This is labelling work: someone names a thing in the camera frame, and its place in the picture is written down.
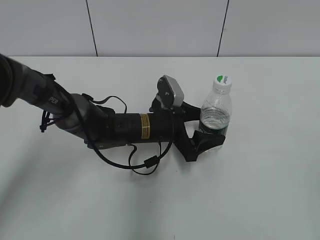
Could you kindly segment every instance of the bottle label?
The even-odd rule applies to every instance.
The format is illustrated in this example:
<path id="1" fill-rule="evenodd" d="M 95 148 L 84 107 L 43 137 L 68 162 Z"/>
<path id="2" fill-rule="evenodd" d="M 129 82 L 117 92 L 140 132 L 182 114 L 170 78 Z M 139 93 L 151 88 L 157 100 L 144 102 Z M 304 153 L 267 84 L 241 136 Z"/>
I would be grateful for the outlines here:
<path id="1" fill-rule="evenodd" d="M 201 121 L 199 121 L 199 131 L 205 134 L 219 134 L 226 136 L 228 126 L 221 129 L 212 129 L 204 125 Z"/>

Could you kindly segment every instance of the yellow tape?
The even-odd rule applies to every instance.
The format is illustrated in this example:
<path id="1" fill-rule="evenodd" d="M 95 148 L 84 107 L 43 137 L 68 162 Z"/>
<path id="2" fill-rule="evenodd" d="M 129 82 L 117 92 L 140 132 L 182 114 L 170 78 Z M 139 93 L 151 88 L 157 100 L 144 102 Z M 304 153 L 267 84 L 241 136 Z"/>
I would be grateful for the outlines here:
<path id="1" fill-rule="evenodd" d="M 141 139 L 150 138 L 150 120 L 147 113 L 140 113 L 141 117 Z"/>

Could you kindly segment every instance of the white bottle cap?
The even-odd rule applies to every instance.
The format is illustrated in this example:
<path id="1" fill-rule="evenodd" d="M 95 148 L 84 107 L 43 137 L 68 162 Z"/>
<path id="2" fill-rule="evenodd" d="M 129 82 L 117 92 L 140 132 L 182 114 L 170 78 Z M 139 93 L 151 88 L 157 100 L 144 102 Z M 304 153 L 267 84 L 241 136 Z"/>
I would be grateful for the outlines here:
<path id="1" fill-rule="evenodd" d="M 232 80 L 230 76 L 219 75 L 213 81 L 213 88 L 219 92 L 228 93 L 232 86 Z"/>

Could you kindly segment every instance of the black cable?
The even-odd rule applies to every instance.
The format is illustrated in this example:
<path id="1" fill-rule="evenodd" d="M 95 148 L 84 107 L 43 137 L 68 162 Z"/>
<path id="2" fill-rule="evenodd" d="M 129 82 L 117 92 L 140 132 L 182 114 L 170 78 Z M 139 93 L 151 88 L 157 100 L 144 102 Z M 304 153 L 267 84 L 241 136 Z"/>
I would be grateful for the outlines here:
<path id="1" fill-rule="evenodd" d="M 84 134 L 87 138 L 87 141 L 88 143 L 92 146 L 92 149 L 94 150 L 94 152 L 104 161 L 106 162 L 107 164 L 110 164 L 111 166 L 114 166 L 116 168 L 120 168 L 120 169 L 141 169 L 141 168 L 144 168 L 146 167 L 146 164 L 140 164 L 140 165 L 135 165 L 135 166 L 127 166 L 127 165 L 122 165 L 122 164 L 118 164 L 116 162 L 113 162 L 111 160 L 109 160 L 108 158 L 106 158 L 100 151 L 99 149 L 97 148 L 96 144 L 94 143 L 94 141 L 91 139 L 89 133 L 88 133 L 88 130 L 87 130 L 87 127 L 86 127 L 86 124 L 85 124 L 85 121 L 84 119 L 82 118 L 81 116 L 81 113 L 77 107 L 77 104 L 75 103 L 75 100 L 74 98 L 71 96 L 71 94 L 65 90 L 61 85 L 59 85 L 57 82 L 55 82 L 57 88 L 64 94 L 64 96 L 69 100 L 76 116 L 78 117 L 79 119 L 79 122 L 81 124 L 81 127 L 84 131 Z"/>
<path id="2" fill-rule="evenodd" d="M 74 98 L 71 96 L 71 94 L 66 91 L 61 85 L 59 85 L 57 82 L 55 82 L 56 84 L 56 87 L 61 91 L 61 93 L 69 100 L 70 104 L 71 104 L 71 107 L 72 108 L 69 108 L 69 111 L 67 111 L 65 114 L 63 114 L 61 117 L 59 118 L 49 118 L 50 116 L 50 113 L 49 112 L 46 112 L 46 111 L 43 111 L 43 114 L 42 114 L 42 124 L 40 126 L 40 129 L 42 132 L 44 132 L 48 126 L 50 125 L 53 125 L 55 124 L 56 122 L 60 121 L 61 119 L 69 116 L 71 113 L 72 113 L 72 110 L 74 110 L 76 116 L 78 117 L 78 120 L 80 122 L 80 125 L 84 131 L 84 134 L 87 138 L 87 141 L 88 143 L 92 146 L 92 149 L 94 150 L 94 152 L 104 161 L 106 162 L 107 164 L 109 165 L 112 165 L 116 168 L 120 168 L 120 169 L 131 169 L 133 170 L 135 173 L 137 174 L 140 174 L 140 175 L 150 175 L 152 173 L 154 173 L 159 165 L 159 162 L 160 162 L 160 159 L 162 159 L 169 151 L 170 147 L 172 146 L 172 143 L 174 141 L 174 133 L 175 133 L 175 126 L 174 126 L 174 119 L 173 119 L 173 113 L 171 110 L 169 110 L 169 114 L 170 114 L 170 118 L 171 118 L 171 123 L 172 123 L 172 136 L 170 138 L 170 141 L 167 145 L 167 147 L 165 148 L 164 152 L 161 153 L 161 142 L 159 141 L 159 147 L 160 147 L 160 154 L 159 156 L 154 156 L 154 157 L 151 157 L 147 160 L 144 161 L 144 164 L 140 164 L 140 165 L 134 165 L 132 166 L 131 165 L 131 158 L 132 156 L 134 155 L 134 153 L 137 151 L 137 146 L 133 145 L 133 144 L 130 144 L 130 146 L 133 146 L 133 151 L 131 152 L 130 156 L 129 156 L 129 165 L 122 165 L 122 164 L 118 164 L 116 162 L 113 162 L 111 160 L 109 160 L 108 158 L 106 158 L 100 151 L 99 149 L 97 148 L 97 146 L 95 145 L 94 141 L 91 139 L 90 135 L 89 135 L 89 132 L 88 132 L 88 129 L 87 129 L 87 126 L 85 124 L 85 121 L 84 119 L 82 118 L 82 115 L 79 111 L 79 108 L 74 100 Z M 91 101 L 92 103 L 96 103 L 96 104 L 104 104 L 106 103 L 110 98 L 117 98 L 118 100 L 120 100 L 124 106 L 125 106 L 125 110 L 124 110 L 124 113 L 127 112 L 127 105 L 126 103 L 119 97 L 117 96 L 108 96 L 107 98 L 105 98 L 104 100 L 102 101 L 94 101 L 94 99 L 83 93 L 82 94 L 88 101 Z M 151 172 L 148 172 L 148 173 L 141 173 L 141 172 L 137 172 L 135 171 L 135 169 L 141 169 L 141 168 L 149 168 L 149 167 L 152 167 L 152 166 L 155 166 L 154 169 L 151 171 Z"/>
<path id="3" fill-rule="evenodd" d="M 106 97 L 105 99 L 101 100 L 101 101 L 95 101 L 94 98 L 86 93 L 82 93 L 82 96 L 87 99 L 88 101 L 94 103 L 94 104 L 98 104 L 98 105 L 102 105 L 102 104 L 105 104 L 110 98 L 115 98 L 115 99 L 118 99 L 120 100 L 123 104 L 124 104 L 124 113 L 126 114 L 127 113 L 127 104 L 118 96 L 108 96 Z"/>
<path id="4" fill-rule="evenodd" d="M 160 153 L 159 153 L 159 157 L 160 157 L 160 155 L 161 155 L 161 142 L 159 141 L 158 142 L 158 144 L 159 144 L 159 149 L 160 149 Z M 132 146 L 133 147 L 133 150 L 132 150 L 132 152 L 130 153 L 130 155 L 129 155 L 129 158 L 128 158 L 128 164 L 129 164 L 129 166 L 131 166 L 131 158 L 133 157 L 133 155 L 135 154 L 135 152 L 137 151 L 137 146 L 136 145 L 134 145 L 134 144 L 129 144 L 129 146 Z M 147 173 L 143 173 L 143 172 L 138 172 L 138 171 L 136 171 L 136 170 L 134 170 L 134 169 L 132 169 L 132 171 L 134 171 L 136 174 L 139 174 L 139 175 L 151 175 L 151 174 L 153 174 L 156 170 L 157 170 L 157 168 L 158 168 L 158 166 L 159 166 L 159 163 L 160 163 L 160 161 L 158 161 L 157 162 L 157 164 L 155 165 L 155 167 L 154 167 L 154 169 L 151 171 L 151 172 L 147 172 Z"/>

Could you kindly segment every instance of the water bottle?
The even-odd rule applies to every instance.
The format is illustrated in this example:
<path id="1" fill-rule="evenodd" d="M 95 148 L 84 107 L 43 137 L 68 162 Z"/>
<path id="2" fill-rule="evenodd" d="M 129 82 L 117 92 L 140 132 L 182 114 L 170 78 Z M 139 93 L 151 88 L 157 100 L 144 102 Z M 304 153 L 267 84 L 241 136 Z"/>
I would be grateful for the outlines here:
<path id="1" fill-rule="evenodd" d="M 229 94 L 231 85 L 232 80 L 227 75 L 219 75 L 214 79 L 212 91 L 201 108 L 199 131 L 206 134 L 226 135 L 232 113 Z M 221 147 L 222 145 L 216 146 L 212 150 L 216 152 Z"/>

